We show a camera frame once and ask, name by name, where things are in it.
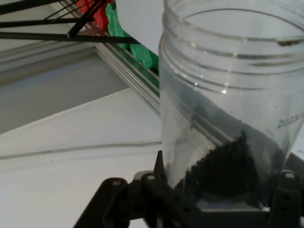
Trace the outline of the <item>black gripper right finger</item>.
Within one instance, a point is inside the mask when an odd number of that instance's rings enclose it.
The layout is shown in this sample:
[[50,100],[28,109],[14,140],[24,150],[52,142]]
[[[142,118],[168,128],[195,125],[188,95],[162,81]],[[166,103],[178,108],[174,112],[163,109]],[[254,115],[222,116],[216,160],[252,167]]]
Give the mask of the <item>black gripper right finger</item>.
[[299,228],[303,206],[303,181],[295,172],[282,171],[268,216],[268,228]]

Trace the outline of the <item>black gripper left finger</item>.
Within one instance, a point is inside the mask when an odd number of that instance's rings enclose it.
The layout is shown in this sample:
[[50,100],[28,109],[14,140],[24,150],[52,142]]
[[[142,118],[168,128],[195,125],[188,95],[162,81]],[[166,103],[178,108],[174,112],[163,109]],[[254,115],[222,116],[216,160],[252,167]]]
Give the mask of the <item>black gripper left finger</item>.
[[152,172],[128,183],[122,178],[102,182],[75,223],[76,228],[127,228],[143,219],[150,228],[189,228],[194,207],[167,184],[162,151]]

